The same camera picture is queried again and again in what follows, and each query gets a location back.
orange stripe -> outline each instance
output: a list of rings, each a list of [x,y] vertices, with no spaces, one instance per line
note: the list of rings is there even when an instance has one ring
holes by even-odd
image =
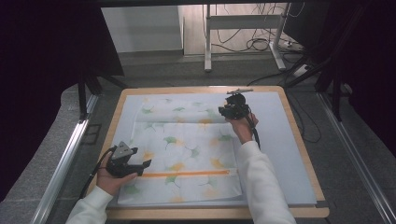
[[[196,172],[178,172],[178,173],[144,173],[142,177],[167,177],[172,175],[228,175],[229,170],[222,171],[196,171]]]

metal rail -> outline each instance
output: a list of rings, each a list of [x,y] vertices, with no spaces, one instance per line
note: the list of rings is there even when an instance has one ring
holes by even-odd
[[[87,128],[90,116],[92,111],[96,105],[98,97],[92,95],[87,103],[87,112],[88,116],[81,123],[78,123],[75,130],[72,133],[72,136],[64,150],[64,154],[61,157],[61,160],[56,167],[56,170],[47,186],[46,191],[44,192],[43,197],[41,198],[40,204],[35,210],[35,214],[30,223],[38,224],[45,223],[50,214],[50,210],[52,209],[53,204],[55,203],[56,198],[58,197],[59,191],[64,183],[64,179],[69,170],[70,164],[73,161],[73,158],[76,154],[78,145],[81,141],[82,135]]]
[[[337,132],[341,142],[343,143],[346,152],[351,159],[356,171],[361,177],[364,187],[366,187],[368,193],[370,194],[379,214],[384,219],[384,223],[392,224],[396,223],[396,216],[393,209],[390,207],[389,201],[382,191],[381,187],[376,183],[373,175],[366,166],[361,154],[358,149],[353,144],[347,130],[344,128],[342,122],[337,120],[337,117],[332,112],[332,104],[327,98],[326,93],[318,93],[318,98],[322,102],[322,105],[329,116],[329,119]]]

white sleeve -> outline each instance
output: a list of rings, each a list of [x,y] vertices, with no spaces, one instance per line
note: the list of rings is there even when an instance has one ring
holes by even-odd
[[[250,141],[242,145],[236,159],[254,223],[296,223],[277,182],[274,167],[257,143]]]
[[[87,197],[78,200],[66,223],[105,223],[107,219],[106,207],[112,199],[113,196],[95,186]]]

person's left hand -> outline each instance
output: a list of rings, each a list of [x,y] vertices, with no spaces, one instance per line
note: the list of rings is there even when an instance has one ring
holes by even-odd
[[[107,192],[108,194],[115,195],[120,187],[137,177],[137,173],[126,175],[123,178],[116,178],[106,170],[108,159],[112,152],[108,152],[102,161],[102,164],[97,173],[96,186]]]

person's right hand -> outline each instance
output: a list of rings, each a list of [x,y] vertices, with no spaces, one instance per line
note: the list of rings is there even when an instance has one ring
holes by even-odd
[[[256,119],[256,116],[251,113],[248,115],[251,120],[254,123],[254,126],[256,126],[256,124],[259,122]],[[233,125],[233,131],[236,133],[236,135],[239,138],[239,141],[241,142],[241,144],[245,144],[248,141],[252,141],[253,140],[253,132],[251,131],[251,127],[247,121],[246,118],[242,118],[242,119],[225,119],[227,122],[230,122],[231,125]]]

